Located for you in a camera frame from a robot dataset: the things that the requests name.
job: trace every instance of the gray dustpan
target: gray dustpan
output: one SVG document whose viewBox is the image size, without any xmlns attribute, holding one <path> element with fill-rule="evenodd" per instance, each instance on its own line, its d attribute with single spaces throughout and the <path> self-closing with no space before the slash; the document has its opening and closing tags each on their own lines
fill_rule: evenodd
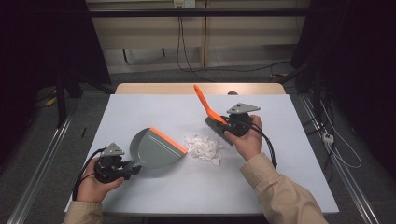
<svg viewBox="0 0 396 224">
<path fill-rule="evenodd" d="M 140 131 L 130 145 L 132 166 L 162 168 L 181 157 L 187 150 L 155 128 Z"/>
</svg>

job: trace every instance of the black curtain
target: black curtain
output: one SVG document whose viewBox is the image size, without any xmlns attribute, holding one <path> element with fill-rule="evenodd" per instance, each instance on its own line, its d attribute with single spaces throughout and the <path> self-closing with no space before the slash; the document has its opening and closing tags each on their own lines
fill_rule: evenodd
<svg viewBox="0 0 396 224">
<path fill-rule="evenodd" d="M 110 83 L 91 18 L 38 13 L 63 10 L 88 9 L 84 0 L 0 0 L 0 164 L 32 117 L 37 92 L 54 86 L 61 70 Z"/>
</svg>

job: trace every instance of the human hand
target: human hand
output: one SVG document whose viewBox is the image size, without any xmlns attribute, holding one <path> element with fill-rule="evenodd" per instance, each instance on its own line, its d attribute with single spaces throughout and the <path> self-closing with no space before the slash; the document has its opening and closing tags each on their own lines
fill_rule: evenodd
<svg viewBox="0 0 396 224">
<path fill-rule="evenodd" d="M 118 188 L 124 181 L 123 177 L 110 183 L 102 183 L 95 178 L 94 167 L 99 158 L 93 158 L 88 164 L 83 181 L 79 185 L 76 201 L 86 203 L 100 203 L 109 191 Z"/>
<path fill-rule="evenodd" d="M 252 123 L 260 128 L 262 127 L 262 120 L 259 116 L 250 115 L 250 117 L 253 119 Z M 250 158 L 260 154 L 262 151 L 262 136 L 254 130 L 250 129 L 241 137 L 237 137 L 228 131 L 224 132 L 224 134 L 235 145 L 236 150 L 245 161 L 250 160 Z"/>
</svg>

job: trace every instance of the power outlet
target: power outlet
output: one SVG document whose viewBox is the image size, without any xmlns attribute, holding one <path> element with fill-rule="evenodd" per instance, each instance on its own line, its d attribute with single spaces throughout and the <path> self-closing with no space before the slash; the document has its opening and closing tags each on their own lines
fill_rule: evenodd
<svg viewBox="0 0 396 224">
<path fill-rule="evenodd" d="M 184 8 L 184 0 L 174 0 L 175 8 Z"/>
<path fill-rule="evenodd" d="M 195 8 L 195 0 L 184 0 L 184 8 Z"/>
</svg>

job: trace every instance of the beige sleeve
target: beige sleeve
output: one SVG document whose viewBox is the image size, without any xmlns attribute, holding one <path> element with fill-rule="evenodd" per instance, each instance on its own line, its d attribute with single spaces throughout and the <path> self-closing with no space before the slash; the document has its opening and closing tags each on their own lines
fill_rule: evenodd
<svg viewBox="0 0 396 224">
<path fill-rule="evenodd" d="M 64 224 L 99 224 L 102 221 L 101 203 L 71 202 L 64 217 Z"/>
<path fill-rule="evenodd" d="M 270 223 L 327 223 L 312 194 L 280 175 L 264 154 L 247 161 L 241 173 L 254 188 Z"/>
</svg>

